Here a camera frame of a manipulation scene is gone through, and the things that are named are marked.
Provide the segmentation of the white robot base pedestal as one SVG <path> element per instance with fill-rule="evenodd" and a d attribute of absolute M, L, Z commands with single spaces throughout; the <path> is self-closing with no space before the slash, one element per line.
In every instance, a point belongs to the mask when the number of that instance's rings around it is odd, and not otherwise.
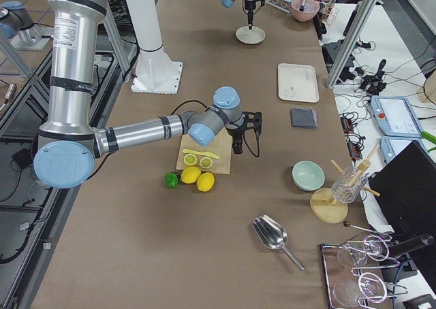
<path fill-rule="evenodd" d="M 126 0 L 140 50 L 131 90 L 135 93 L 175 95 L 183 64 L 164 50 L 155 0 Z"/>

